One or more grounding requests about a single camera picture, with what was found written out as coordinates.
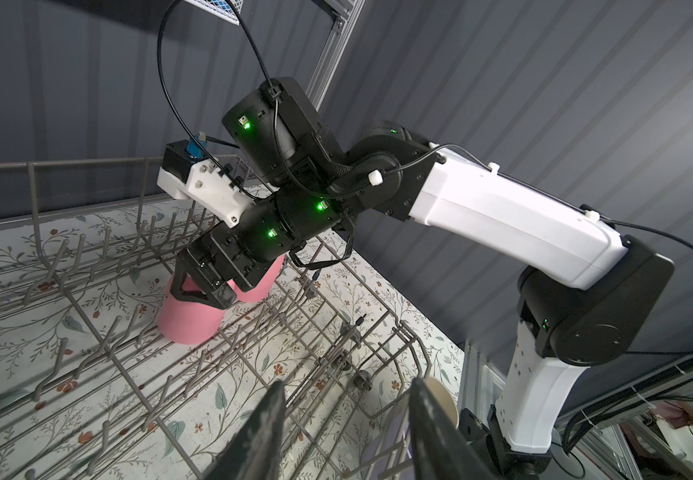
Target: dish rack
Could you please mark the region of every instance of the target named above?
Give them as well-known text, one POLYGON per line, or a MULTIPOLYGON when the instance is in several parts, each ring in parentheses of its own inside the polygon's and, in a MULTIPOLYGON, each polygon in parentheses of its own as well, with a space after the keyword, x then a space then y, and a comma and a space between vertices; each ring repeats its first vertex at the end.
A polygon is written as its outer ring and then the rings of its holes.
MULTIPOLYGON (((156 164, 143 158, 65 164, 111 162, 145 170, 156 164)), ((275 379, 284 380, 287 398, 281 478, 370 478, 379 460, 388 460, 385 474, 398 478, 411 467, 404 431, 390 438, 384 427, 396 416, 406 420, 402 399, 412 377, 429 375, 431 360, 387 295, 355 272, 356 259, 321 273, 286 261, 264 301, 236 304, 213 338, 181 346, 157 331, 156 306, 179 248, 215 225, 216 217, 194 202, 188 208, 174 206, 175 200, 153 203, 142 184, 138 204, 116 210, 116 220, 88 210, 108 220, 93 231, 68 226, 88 223, 91 213, 53 214, 46 221, 38 205, 42 164, 25 166, 32 222, 22 228, 31 234, 21 237, 25 253, 0 246, 0 335, 44 325, 48 320, 37 312, 46 310, 56 327, 29 364, 35 374, 11 372, 0 382, 0 480, 208 478, 275 379), (358 295, 371 309, 357 317, 359 309, 336 305, 321 289, 320 281, 331 275, 339 278, 336 293, 345 283, 351 298, 358 295), (141 287, 143 293, 131 294, 135 305, 114 298, 112 290, 123 283, 141 287), (88 300, 97 292, 98 302, 88 300), (120 314, 101 313, 102 302, 120 314), (230 411, 235 398, 244 402, 230 411), (183 435, 192 421, 194 437, 210 432, 206 442, 183 435), (362 450, 377 436, 379 454, 363 462, 362 450)), ((252 173, 246 179, 253 180, 252 173)), ((246 188, 259 196, 265 190, 246 188)), ((328 232, 312 239, 300 257, 329 260, 341 255, 339 248, 341 239, 328 232)), ((2 337, 0 345, 15 348, 2 337)))

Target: gray corrugated wall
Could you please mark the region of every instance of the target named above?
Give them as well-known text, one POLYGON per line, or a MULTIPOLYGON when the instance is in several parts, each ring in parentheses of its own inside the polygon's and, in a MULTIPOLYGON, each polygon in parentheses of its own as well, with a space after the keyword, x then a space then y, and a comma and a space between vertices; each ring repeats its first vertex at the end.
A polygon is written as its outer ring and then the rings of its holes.
MULTIPOLYGON (((0 162, 153 157, 186 138, 157 74, 157 28, 169 3, 0 0, 0 162)), ((242 15, 270 74, 305 87, 330 33, 329 15, 311 0, 245 0, 242 15)), ((261 82, 240 27, 182 2, 168 24, 163 63, 190 128, 229 140, 220 119, 261 82)), ((40 170, 41 208, 133 197, 141 170, 40 170)), ((151 192, 156 174, 150 169, 151 192)), ((25 174, 0 173, 0 217, 27 211, 25 174)))
MULTIPOLYGON (((693 0, 370 2, 322 112, 345 148, 371 119, 397 120, 576 205, 693 242, 693 0)), ((361 255, 454 341, 508 370, 524 265, 373 211, 357 226, 361 255)), ((634 347, 693 349, 693 253, 635 235, 677 272, 634 347)), ((568 405, 664 360, 593 368, 568 405)))

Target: black and white robotic arm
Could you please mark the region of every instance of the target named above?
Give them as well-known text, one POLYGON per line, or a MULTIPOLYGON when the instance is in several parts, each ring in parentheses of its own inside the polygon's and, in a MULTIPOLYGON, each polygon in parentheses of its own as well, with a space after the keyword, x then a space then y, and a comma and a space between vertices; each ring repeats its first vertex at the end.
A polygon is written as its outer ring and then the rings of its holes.
POLYGON ((489 423, 503 475, 521 462, 541 464, 573 384, 590 366, 626 351, 672 262, 621 236, 596 212, 567 206, 499 174, 495 164, 477 164, 392 122, 367 128, 344 153, 293 79, 272 82, 223 120, 255 172, 277 187, 271 196, 245 195, 194 140, 166 149, 158 185, 223 220, 181 251, 171 292, 227 308, 234 292, 226 282, 253 288, 281 254, 298 266, 325 266, 304 264, 296 253, 329 228, 351 235, 368 209, 519 259, 529 267, 517 285, 517 348, 489 423), (187 274, 203 294, 183 292, 187 274))

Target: orange flower print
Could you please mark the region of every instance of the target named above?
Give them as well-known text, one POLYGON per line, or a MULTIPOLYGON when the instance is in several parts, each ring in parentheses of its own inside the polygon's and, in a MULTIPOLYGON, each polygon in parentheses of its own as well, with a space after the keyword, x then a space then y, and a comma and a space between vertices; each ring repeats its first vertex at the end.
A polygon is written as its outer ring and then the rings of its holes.
POLYGON ((88 443, 93 439, 93 433, 92 432, 85 432, 81 433, 80 436, 77 438, 77 441, 79 443, 88 443))
POLYGON ((43 282, 37 285, 37 288, 40 289, 41 292, 47 292, 48 290, 54 288, 56 286, 56 281, 51 280, 50 282, 43 282))
POLYGON ((77 386, 77 382, 75 380, 69 379, 61 383, 57 388, 56 392, 63 392, 63 393, 69 393, 72 391, 73 388, 77 386))

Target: dishwasher rack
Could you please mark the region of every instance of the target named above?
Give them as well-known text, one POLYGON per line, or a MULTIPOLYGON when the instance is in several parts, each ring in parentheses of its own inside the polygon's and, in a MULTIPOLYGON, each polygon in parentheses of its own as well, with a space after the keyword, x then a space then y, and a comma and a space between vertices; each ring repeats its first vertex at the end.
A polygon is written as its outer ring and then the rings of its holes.
MULTIPOLYGON (((112 383, 127 383, 126 394, 114 404, 111 413, 93 412, 91 418, 83 417, 71 435, 43 446, 37 453, 25 454, 18 465, 8 465, 6 469, 0 463, 0 479, 123 478, 120 462, 124 466, 135 463, 136 449, 158 432, 166 437, 166 456, 175 451, 183 461, 176 462, 180 473, 186 478, 206 478, 220 450, 198 452, 193 449, 189 453, 182 445, 183 440, 179 440, 184 422, 173 418, 188 411, 191 402, 200 393, 213 389, 216 383, 219 383, 216 405, 220 408, 224 390, 219 380, 227 375, 233 378, 237 375, 243 382, 260 385, 248 398, 252 411, 252 402, 260 400, 283 368, 279 364, 274 370, 266 364, 259 368, 258 360, 251 355, 260 352, 272 339, 279 338, 285 339, 286 349, 299 353, 295 367, 284 376, 288 400, 282 476, 317 480, 359 478, 365 470, 370 476, 375 462, 381 458, 388 458, 388 468, 394 468, 398 474, 403 468, 409 468, 405 459, 409 439, 403 432, 396 432, 393 441, 384 438, 384 427, 397 415, 404 415, 406 420, 406 402, 402 399, 407 396, 409 381, 413 376, 427 377, 431 360, 419 336, 406 322, 399 320, 385 298, 348 262, 338 265, 339 273, 361 285, 367 292, 366 298, 381 306, 380 316, 351 318, 320 291, 319 272, 300 270, 286 259, 284 272, 266 300, 235 305, 227 311, 217 335, 194 348, 178 346, 160 336, 154 325, 156 312, 145 316, 146 307, 142 304, 129 318, 116 316, 111 325, 106 320, 105 326, 98 328, 97 325, 104 323, 100 322, 103 318, 98 318, 99 312, 89 315, 78 296, 120 279, 141 278, 157 269, 172 274, 179 248, 218 220, 194 202, 188 210, 174 211, 169 219, 161 215, 145 218, 145 206, 151 199, 145 196, 146 185, 142 184, 138 206, 128 208, 129 216, 136 219, 130 233, 124 228, 125 231, 117 233, 113 227, 105 226, 102 241, 86 241, 85 233, 80 234, 73 245, 67 239, 60 244, 46 241, 41 231, 41 226, 45 227, 44 213, 38 206, 38 168, 81 162, 142 164, 145 182, 146 170, 154 160, 80 160, 25 165, 32 208, 32 235, 25 240, 34 247, 34 255, 27 255, 31 261, 0 264, 0 324, 27 315, 38 307, 66 304, 67 312, 73 312, 81 320, 74 320, 77 322, 74 329, 87 329, 95 343, 92 348, 83 350, 82 359, 75 356, 68 362, 65 357, 72 351, 66 348, 67 338, 57 338, 50 345, 54 349, 52 368, 42 374, 36 386, 17 398, 0 396, 0 458, 19 449, 36 448, 23 445, 31 434, 47 428, 67 412, 92 410, 94 396, 112 383), (139 372, 163 358, 172 360, 170 367, 149 372, 142 382, 139 372), (80 378, 88 380, 78 386, 76 381, 80 378), (396 391, 387 403, 371 394, 371 389, 379 386, 383 395, 384 381, 388 390, 396 391), (44 408, 43 399, 51 390, 66 391, 67 388, 77 390, 74 400, 60 398, 61 401, 52 401, 49 408, 44 408), (107 418, 101 422, 104 414, 107 418), (30 415, 35 419, 24 427, 23 419, 30 415), (361 450, 379 431, 384 432, 376 450, 380 454, 361 462, 361 450), (78 444, 69 445, 66 439, 78 432, 78 444), (344 449, 347 439, 352 447, 344 449), (339 454, 341 450, 346 452, 343 457, 339 454), (345 459, 339 462, 336 458, 345 459)), ((252 180, 250 169, 246 166, 244 169, 246 180, 249 177, 252 180)), ((247 188, 259 196, 263 196, 265 190, 263 186, 247 188)), ((330 239, 323 235, 311 240, 300 256, 305 261, 337 258, 339 243, 334 234, 330 235, 330 239)), ((245 418, 247 415, 249 411, 242 414, 245 418)), ((235 432, 241 424, 234 427, 235 432)), ((196 425, 196 429, 201 430, 202 423, 196 425)), ((227 429, 218 443, 225 446, 232 433, 227 429)), ((151 472, 147 478, 155 478, 155 475, 156 472, 151 472)), ((162 475, 172 477, 170 473, 162 475)))

